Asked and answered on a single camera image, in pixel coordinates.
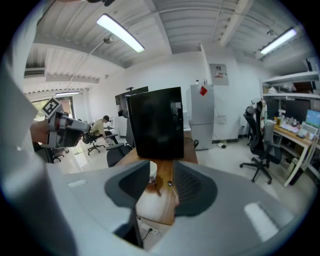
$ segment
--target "floor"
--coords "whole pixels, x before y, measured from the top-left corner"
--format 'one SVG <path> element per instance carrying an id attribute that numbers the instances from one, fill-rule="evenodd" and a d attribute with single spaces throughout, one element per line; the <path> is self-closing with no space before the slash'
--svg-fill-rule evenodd
<path id="1" fill-rule="evenodd" d="M 126 143 L 126 139 L 117 138 L 119 143 Z M 98 145 L 106 145 L 105 140 L 100 137 L 97 140 Z M 99 151 L 93 150 L 88 155 L 88 148 L 91 144 L 85 144 L 82 140 L 79 141 L 76 147 L 70 147 L 69 153 L 61 157 L 61 162 L 55 160 L 54 164 L 58 165 L 64 174 L 74 174 L 80 172 L 88 172 L 108 168 L 107 151 L 104 147 L 99 147 Z"/>
<path id="2" fill-rule="evenodd" d="M 256 170 L 249 166 L 243 168 L 239 166 L 241 163 L 251 163 L 252 157 L 257 157 L 250 152 L 247 143 L 248 140 L 243 138 L 239 142 L 229 143 L 225 149 L 213 144 L 212 149 L 197 151 L 196 156 L 201 165 L 251 180 Z M 268 171 L 272 177 L 272 183 L 267 184 L 268 178 L 260 171 L 255 178 L 255 184 L 280 201 L 294 215 L 297 215 L 309 206 L 314 195 L 318 192 L 318 188 L 307 173 L 303 173 L 293 186 L 288 185 L 285 188 L 283 184 L 289 176 L 289 173 L 286 172 L 286 166 L 285 157 L 282 158 L 281 164 L 270 163 Z"/>
<path id="3" fill-rule="evenodd" d="M 119 142 L 126 142 L 125 139 L 119 139 Z M 239 142 L 229 143 L 225 149 L 219 148 L 216 144 L 212 145 L 209 150 L 197 151 L 197 159 L 200 165 L 208 166 L 223 172 L 240 175 L 247 179 L 252 179 L 255 174 L 255 169 L 252 167 L 244 166 L 240 168 L 241 163 L 250 163 L 254 155 L 251 154 L 247 146 L 248 140 L 246 138 L 240 139 Z M 105 145 L 103 138 L 98 139 L 98 145 Z M 77 147 L 70 148 L 70 152 L 61 158 L 61 162 L 55 160 L 61 171 L 64 174 L 72 174 L 78 172 L 87 172 L 108 167 L 107 164 L 107 151 L 104 147 L 100 147 L 100 153 L 93 150 L 90 155 L 87 154 L 87 148 L 90 145 L 84 144 L 82 141 L 78 143 Z M 270 163 L 269 173 L 272 176 L 272 184 L 267 184 L 267 177 L 260 172 L 255 184 L 260 186 L 263 190 L 269 193 L 282 203 L 294 215 L 297 215 L 307 209 L 313 196 L 318 192 L 318 189 L 312 179 L 307 173 L 303 173 L 297 182 L 291 186 L 288 185 L 284 188 L 283 184 L 288 177 L 285 168 L 285 158 L 279 165 Z M 148 223 L 151 227 L 159 229 L 165 233 L 169 228 L 166 225 L 159 225 L 157 223 Z M 140 229 L 141 236 L 144 237 L 147 231 Z M 159 239 L 160 236 L 149 234 L 144 240 L 146 250 L 149 250 Z"/>

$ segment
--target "ceiling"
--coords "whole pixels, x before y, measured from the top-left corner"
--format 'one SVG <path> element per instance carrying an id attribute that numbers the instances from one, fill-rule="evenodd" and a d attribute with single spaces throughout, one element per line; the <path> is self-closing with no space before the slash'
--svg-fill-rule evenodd
<path id="1" fill-rule="evenodd" d="M 52 2 L 48 1 L 45 10 Z M 135 52 L 116 36 L 112 44 L 102 43 L 110 35 L 96 24 L 104 13 L 135 36 L 145 51 Z M 87 1 L 55 1 L 37 26 L 27 67 L 45 67 L 47 76 L 75 74 L 101 80 L 153 58 L 200 51 L 200 42 L 217 42 L 259 59 L 257 53 L 263 46 L 297 25 L 289 12 L 272 0 L 116 0 L 109 7 Z M 63 89 L 67 84 L 51 82 L 46 90 Z M 30 84 L 24 90 L 42 88 Z"/>

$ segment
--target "black computer case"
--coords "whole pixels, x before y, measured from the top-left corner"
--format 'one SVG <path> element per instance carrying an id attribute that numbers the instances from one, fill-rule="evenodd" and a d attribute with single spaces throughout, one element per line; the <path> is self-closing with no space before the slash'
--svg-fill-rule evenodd
<path id="1" fill-rule="evenodd" d="M 180 87 L 144 92 L 126 100 L 138 156 L 183 158 L 184 124 Z"/>

